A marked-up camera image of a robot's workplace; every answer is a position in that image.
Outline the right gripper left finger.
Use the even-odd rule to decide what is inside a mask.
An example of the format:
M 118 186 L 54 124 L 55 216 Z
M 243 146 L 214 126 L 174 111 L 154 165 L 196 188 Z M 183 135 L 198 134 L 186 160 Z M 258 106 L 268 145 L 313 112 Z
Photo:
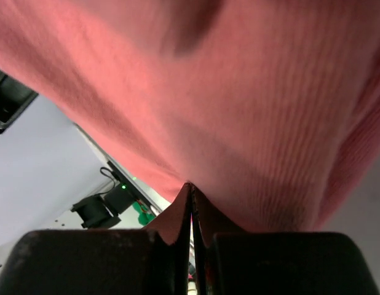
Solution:
M 142 229 L 27 233 L 1 271 L 0 294 L 186 294 L 191 189 Z

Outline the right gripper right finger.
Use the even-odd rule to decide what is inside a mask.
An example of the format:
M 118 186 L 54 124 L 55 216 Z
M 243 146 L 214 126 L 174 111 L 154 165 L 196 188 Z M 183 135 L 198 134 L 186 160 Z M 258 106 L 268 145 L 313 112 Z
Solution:
M 252 234 L 196 187 L 192 225 L 199 294 L 378 294 L 359 247 L 337 232 Z

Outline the salmon pink t shirt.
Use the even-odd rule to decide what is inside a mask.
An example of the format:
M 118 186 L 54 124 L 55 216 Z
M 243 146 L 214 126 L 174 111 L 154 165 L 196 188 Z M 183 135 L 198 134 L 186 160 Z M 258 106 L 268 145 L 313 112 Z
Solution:
M 380 1 L 0 1 L 0 70 L 250 232 L 321 226 L 380 152 Z

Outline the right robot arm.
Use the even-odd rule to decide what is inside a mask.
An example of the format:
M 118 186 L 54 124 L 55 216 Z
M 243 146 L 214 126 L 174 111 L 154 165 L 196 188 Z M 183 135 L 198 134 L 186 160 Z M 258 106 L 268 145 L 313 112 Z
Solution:
M 25 234 L 0 294 L 378 294 L 358 246 L 333 232 L 251 234 L 186 183 L 146 227 L 117 229 L 140 198 L 126 177 L 72 206 L 79 230 Z

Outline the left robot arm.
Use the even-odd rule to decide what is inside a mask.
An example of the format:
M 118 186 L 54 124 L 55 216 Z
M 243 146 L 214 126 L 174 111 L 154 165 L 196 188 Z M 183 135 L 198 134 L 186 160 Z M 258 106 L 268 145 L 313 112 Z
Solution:
M 0 134 L 34 101 L 38 93 L 0 70 Z

